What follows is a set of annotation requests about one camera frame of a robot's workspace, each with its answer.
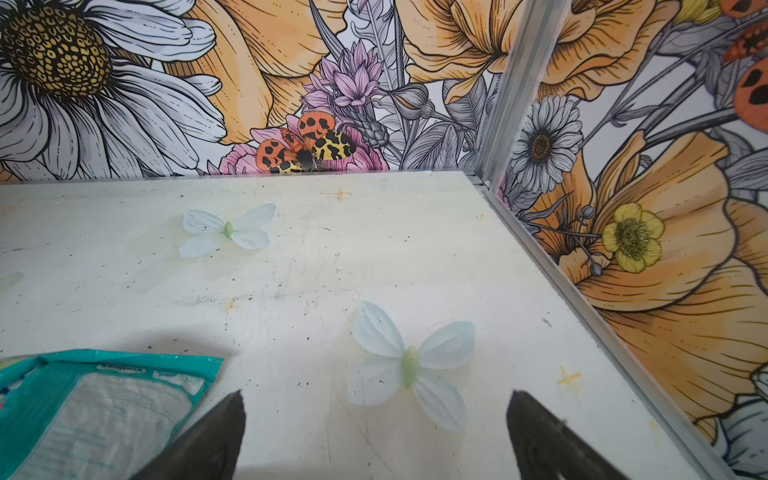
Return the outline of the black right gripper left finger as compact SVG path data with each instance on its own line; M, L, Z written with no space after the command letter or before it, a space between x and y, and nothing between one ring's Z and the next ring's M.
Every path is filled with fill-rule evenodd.
M131 480L233 478L246 426L240 391L230 393Z

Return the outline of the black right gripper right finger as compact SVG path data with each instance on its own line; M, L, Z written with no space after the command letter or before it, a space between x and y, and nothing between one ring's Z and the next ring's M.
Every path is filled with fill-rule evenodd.
M524 390L512 393L506 424L523 479L627 479L563 420Z

